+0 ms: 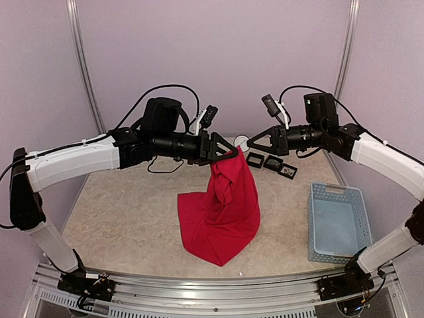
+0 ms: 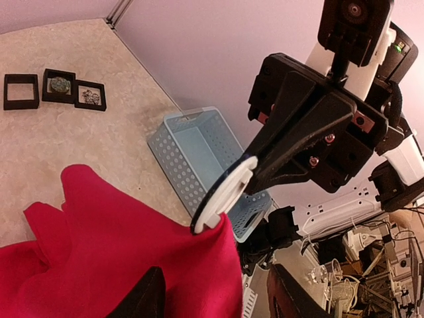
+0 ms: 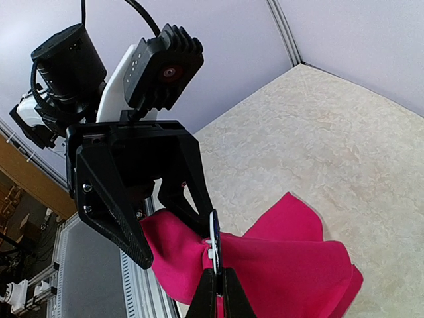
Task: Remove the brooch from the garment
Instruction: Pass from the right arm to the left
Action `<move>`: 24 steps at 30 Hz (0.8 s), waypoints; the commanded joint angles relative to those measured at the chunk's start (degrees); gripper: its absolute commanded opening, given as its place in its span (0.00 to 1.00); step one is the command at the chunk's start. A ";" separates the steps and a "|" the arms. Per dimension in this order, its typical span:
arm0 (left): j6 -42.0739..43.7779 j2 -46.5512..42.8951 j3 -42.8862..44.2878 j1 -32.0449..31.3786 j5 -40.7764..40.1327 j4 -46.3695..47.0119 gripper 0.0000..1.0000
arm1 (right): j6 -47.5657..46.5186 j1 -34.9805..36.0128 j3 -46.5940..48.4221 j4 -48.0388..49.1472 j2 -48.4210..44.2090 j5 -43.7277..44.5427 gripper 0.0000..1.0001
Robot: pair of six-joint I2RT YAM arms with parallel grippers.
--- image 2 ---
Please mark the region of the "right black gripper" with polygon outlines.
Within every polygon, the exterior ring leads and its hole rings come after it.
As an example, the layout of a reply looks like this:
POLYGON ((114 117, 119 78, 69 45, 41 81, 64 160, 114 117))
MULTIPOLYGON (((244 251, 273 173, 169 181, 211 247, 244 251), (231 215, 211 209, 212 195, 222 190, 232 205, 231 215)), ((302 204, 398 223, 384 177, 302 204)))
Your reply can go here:
POLYGON ((388 131, 381 112, 282 53, 264 59, 248 102, 249 119, 265 118, 243 154, 258 158, 247 194, 309 180, 334 193, 388 131))

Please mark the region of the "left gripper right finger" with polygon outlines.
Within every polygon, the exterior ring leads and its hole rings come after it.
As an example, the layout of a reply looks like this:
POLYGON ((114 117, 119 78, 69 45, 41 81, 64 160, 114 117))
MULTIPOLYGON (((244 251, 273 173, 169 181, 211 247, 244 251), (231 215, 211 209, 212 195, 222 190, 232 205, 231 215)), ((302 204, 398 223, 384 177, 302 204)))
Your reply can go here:
POLYGON ((269 269, 267 293, 271 317, 330 317, 281 264, 269 269))

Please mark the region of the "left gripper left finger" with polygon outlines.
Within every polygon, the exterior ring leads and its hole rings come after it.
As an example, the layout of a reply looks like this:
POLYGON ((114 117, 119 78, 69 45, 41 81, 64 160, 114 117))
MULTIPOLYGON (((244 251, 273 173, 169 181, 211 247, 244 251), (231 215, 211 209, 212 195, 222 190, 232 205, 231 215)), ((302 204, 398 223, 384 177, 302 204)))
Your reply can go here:
POLYGON ((166 282, 160 267, 153 266, 136 283, 109 318, 138 318, 165 316, 166 282))

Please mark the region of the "red t-shirt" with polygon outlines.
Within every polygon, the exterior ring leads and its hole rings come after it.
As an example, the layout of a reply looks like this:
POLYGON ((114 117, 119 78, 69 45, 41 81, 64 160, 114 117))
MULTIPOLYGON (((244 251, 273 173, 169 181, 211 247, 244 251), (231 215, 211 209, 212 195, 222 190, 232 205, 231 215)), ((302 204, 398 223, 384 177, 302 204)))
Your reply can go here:
POLYGON ((89 166, 61 174, 60 209, 24 212, 34 239, 1 249, 2 317, 107 317, 149 268, 166 282, 164 317, 240 317, 242 274, 231 222, 192 235, 89 166))

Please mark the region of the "blue round brooch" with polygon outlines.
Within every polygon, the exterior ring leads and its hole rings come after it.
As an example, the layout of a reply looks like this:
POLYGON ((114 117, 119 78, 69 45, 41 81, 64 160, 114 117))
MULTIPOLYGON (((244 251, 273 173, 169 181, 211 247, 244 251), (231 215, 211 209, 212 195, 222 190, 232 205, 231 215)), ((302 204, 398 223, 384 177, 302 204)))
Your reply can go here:
POLYGON ((205 194, 191 220, 190 233, 200 235, 214 229, 244 193, 258 165, 258 158, 243 154, 233 162, 205 194))

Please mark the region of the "silver white brooch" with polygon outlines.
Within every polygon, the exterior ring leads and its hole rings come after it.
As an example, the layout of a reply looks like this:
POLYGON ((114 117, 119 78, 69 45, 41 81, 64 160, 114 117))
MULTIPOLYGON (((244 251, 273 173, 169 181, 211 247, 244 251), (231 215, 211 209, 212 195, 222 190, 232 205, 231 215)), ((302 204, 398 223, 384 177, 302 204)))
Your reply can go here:
POLYGON ((99 105, 101 101, 100 95, 93 92, 90 89, 83 91, 82 97, 83 97, 84 103, 90 104, 90 105, 99 105))

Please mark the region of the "green round brooch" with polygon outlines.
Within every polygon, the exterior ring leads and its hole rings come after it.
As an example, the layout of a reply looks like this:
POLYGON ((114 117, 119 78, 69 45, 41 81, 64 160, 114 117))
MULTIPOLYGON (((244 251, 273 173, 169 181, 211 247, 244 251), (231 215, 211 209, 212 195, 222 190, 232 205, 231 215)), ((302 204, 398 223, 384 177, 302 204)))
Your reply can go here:
POLYGON ((71 82, 63 77, 51 78, 49 86, 52 93, 66 95, 71 90, 71 82))

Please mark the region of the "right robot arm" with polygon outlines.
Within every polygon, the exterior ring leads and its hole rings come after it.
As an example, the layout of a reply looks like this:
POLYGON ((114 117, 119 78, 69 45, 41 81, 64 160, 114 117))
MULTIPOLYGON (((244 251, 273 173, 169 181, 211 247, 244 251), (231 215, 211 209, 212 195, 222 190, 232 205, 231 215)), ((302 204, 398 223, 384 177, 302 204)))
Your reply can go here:
POLYGON ((373 154, 387 156, 411 136, 396 82, 356 90, 293 58, 267 56, 249 99, 249 119, 264 123, 245 150, 258 161, 248 194, 312 181, 328 193, 345 186, 373 154))

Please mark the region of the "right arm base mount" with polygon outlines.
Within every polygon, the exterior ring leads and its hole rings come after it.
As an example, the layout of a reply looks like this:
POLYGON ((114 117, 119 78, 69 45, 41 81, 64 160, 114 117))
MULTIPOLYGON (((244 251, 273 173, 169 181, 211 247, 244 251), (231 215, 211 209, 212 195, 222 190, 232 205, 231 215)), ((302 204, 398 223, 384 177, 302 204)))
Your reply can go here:
POLYGON ((269 269, 276 250, 288 248, 301 236, 299 226, 294 223, 294 206, 279 208, 271 212, 268 219, 261 220, 250 236, 238 243, 237 251, 242 273, 252 276, 256 266, 269 269))

